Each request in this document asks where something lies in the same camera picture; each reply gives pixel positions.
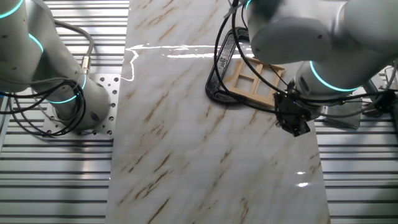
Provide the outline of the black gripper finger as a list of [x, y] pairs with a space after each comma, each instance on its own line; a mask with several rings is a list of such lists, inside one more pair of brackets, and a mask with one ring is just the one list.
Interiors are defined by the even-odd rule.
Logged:
[[280, 126], [284, 131], [287, 131], [288, 133], [294, 132], [294, 128], [289, 123], [279, 121], [278, 126]]
[[293, 135], [295, 137], [301, 136], [303, 134], [307, 134], [309, 132], [310, 132], [310, 128], [309, 128], [307, 122], [305, 122], [305, 121], [299, 122], [294, 125]]

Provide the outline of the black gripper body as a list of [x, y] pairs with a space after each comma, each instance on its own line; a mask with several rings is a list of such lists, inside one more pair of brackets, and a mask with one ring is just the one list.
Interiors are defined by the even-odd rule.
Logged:
[[281, 93], [274, 93], [274, 109], [280, 123], [299, 123], [312, 119], [309, 110], [302, 108], [291, 97]]

